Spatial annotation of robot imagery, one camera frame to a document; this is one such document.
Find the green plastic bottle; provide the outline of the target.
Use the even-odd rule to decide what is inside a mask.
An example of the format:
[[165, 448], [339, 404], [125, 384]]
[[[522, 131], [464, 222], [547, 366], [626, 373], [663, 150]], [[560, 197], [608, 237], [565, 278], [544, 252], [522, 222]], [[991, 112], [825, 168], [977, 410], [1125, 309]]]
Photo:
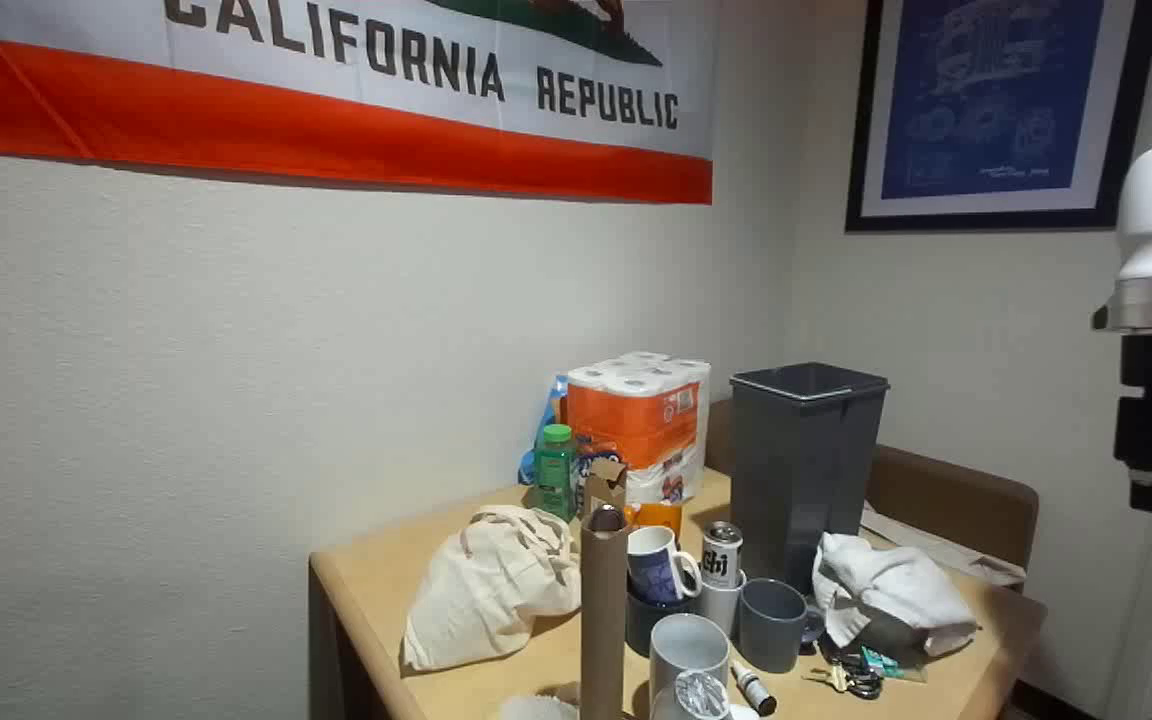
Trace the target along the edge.
[[577, 437], [569, 425], [544, 425], [531, 448], [531, 502], [569, 521], [572, 517]]

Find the white crumpled cloth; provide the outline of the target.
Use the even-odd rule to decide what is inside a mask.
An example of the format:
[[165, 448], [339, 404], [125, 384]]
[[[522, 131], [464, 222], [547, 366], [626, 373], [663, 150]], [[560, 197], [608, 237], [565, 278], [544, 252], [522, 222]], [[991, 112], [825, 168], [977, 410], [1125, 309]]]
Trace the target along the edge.
[[966, 602], [919, 550], [871, 550], [862, 537], [825, 532], [813, 592], [831, 645], [850, 645], [879, 620], [895, 620], [924, 657], [948, 657], [966, 648], [977, 634]]

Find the grey plastic trash bin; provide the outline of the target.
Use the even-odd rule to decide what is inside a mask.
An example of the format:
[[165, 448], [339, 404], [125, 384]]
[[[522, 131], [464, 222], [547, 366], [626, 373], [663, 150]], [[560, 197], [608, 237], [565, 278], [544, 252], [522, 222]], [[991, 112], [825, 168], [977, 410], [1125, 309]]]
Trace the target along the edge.
[[887, 380], [836, 366], [733, 375], [733, 523], [743, 569], [813, 590], [825, 532], [855, 532]]

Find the framed blue blueprint poster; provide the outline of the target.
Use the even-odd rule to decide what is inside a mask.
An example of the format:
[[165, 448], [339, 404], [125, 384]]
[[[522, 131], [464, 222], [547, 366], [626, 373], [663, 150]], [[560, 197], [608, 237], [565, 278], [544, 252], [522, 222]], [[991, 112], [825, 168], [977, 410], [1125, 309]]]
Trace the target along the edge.
[[1152, 0], [867, 0], [847, 231], [1111, 228]]

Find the keys and small items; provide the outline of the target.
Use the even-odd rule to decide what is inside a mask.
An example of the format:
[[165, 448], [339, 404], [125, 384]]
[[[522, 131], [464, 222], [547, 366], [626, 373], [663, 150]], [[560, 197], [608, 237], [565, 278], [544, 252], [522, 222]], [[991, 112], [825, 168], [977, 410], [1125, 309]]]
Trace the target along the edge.
[[895, 664], [876, 648], [825, 645], [813, 682], [841, 698], [879, 702], [887, 682], [919, 682], [919, 670]]

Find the dark grey mug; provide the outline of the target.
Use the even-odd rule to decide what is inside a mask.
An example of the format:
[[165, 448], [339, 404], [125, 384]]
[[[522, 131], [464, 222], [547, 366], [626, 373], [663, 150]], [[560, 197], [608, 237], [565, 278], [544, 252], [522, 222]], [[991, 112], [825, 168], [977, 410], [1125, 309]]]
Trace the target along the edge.
[[818, 636], [818, 607], [777, 576], [756, 576], [736, 602], [736, 648], [758, 672], [786, 672]]

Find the small white patterned cup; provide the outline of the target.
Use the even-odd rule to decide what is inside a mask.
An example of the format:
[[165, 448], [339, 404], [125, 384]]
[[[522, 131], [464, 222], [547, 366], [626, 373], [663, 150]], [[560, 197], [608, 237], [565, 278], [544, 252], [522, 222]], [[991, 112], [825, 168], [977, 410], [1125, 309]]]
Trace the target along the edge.
[[698, 579], [712, 590], [738, 583], [743, 532], [733, 521], [712, 521], [698, 542]]

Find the white marker pen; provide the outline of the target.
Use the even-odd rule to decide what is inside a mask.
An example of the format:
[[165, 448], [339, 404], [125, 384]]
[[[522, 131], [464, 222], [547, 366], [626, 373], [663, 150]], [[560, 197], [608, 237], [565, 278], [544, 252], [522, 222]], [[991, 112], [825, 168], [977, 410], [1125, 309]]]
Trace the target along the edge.
[[743, 664], [733, 664], [733, 682], [743, 698], [743, 705], [756, 711], [756, 716], [770, 716], [777, 711], [777, 698], [767, 692], [767, 686], [743, 670]]

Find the orange paper towel pack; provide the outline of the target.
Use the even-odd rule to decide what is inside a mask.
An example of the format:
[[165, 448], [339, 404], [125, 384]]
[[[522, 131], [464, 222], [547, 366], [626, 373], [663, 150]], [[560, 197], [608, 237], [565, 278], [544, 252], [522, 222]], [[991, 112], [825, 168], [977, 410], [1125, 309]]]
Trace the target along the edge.
[[704, 461], [709, 366], [624, 352], [569, 373], [565, 419], [626, 465], [633, 503], [687, 502]]

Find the blue and white mug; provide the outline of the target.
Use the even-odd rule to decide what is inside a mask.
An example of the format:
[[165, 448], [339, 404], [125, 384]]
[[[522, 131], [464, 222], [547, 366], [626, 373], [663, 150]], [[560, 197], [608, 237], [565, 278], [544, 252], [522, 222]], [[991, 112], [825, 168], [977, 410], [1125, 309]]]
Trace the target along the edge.
[[626, 532], [626, 579], [640, 602], [671, 605], [690, 595], [694, 562], [677, 546], [663, 523]]

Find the brown cardboard tube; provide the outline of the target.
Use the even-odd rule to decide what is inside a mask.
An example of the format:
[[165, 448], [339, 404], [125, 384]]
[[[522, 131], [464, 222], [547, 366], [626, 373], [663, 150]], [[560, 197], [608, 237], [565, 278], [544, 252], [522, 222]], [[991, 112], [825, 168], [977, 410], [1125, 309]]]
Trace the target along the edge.
[[624, 513], [594, 503], [578, 532], [578, 720], [624, 705]]

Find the blue plastic bag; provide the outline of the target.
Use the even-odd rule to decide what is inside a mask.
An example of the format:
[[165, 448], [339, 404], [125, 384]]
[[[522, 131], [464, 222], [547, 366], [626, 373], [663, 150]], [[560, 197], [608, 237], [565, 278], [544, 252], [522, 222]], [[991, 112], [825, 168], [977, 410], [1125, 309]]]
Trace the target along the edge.
[[555, 454], [555, 470], [560, 470], [560, 488], [572, 485], [572, 455], [577, 455], [577, 437], [572, 425], [565, 419], [565, 399], [569, 399], [569, 375], [552, 375], [547, 392], [544, 392], [544, 410], [531, 431], [531, 448], [519, 455], [515, 465], [515, 482], [519, 485], [537, 485], [541, 472], [541, 455], [552, 448]]

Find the California Republic flag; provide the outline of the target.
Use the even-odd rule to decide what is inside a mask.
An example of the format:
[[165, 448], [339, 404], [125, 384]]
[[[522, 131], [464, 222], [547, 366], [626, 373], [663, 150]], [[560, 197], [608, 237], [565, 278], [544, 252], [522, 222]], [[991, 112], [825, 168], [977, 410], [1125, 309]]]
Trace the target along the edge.
[[715, 0], [0, 0], [0, 151], [712, 197]]

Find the beige cloth bag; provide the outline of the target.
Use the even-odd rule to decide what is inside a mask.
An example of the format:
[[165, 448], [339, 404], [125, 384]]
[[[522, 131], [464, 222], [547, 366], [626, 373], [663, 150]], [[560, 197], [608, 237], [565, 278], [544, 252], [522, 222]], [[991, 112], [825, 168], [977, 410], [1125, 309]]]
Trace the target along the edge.
[[450, 532], [417, 592], [398, 660], [411, 672], [444, 672], [513, 657], [537, 620], [578, 607], [577, 537], [552, 513], [484, 503]]

